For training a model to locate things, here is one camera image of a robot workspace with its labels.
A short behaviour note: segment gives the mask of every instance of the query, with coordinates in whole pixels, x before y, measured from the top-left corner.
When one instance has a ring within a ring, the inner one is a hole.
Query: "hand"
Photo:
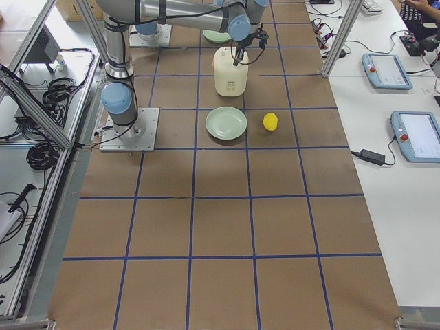
[[[405,0],[405,3],[421,12],[425,12],[430,7],[428,0]]]

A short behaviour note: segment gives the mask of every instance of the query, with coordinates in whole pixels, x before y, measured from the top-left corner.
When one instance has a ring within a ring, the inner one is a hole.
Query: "cardboard box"
[[[104,19],[104,15],[102,13],[101,8],[98,7],[98,4],[95,0],[87,0],[90,4],[91,11],[96,19]],[[83,16],[81,15],[80,8],[76,3],[76,0],[58,0],[55,5],[58,8],[62,18],[65,21],[82,21]]]

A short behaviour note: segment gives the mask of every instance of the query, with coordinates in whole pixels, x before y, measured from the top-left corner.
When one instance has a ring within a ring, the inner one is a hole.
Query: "device screen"
[[[394,56],[371,55],[379,80],[384,85],[406,85],[406,79]]]
[[[440,158],[440,138],[429,115],[401,114],[416,158]]]

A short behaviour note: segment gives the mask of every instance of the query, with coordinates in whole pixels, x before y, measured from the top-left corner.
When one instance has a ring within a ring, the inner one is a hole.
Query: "white container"
[[[248,53],[244,53],[243,63],[248,63]],[[219,48],[214,55],[215,90],[222,96],[238,96],[244,93],[248,80],[248,65],[234,66],[231,47]]]

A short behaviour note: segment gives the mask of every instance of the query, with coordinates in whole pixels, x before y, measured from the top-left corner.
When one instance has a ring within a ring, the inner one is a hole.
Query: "blue joint cap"
[[[244,14],[235,16],[229,23],[228,33],[236,41],[245,39],[250,33],[249,17]]]
[[[157,22],[147,23],[147,24],[138,24],[135,25],[136,31],[139,34],[143,34],[145,36],[150,36],[156,32]]]
[[[255,2],[263,8],[267,7],[267,0],[255,0]]]
[[[112,115],[120,115],[127,111],[131,105],[131,100],[129,88],[120,82],[108,84],[101,93],[101,101]]]

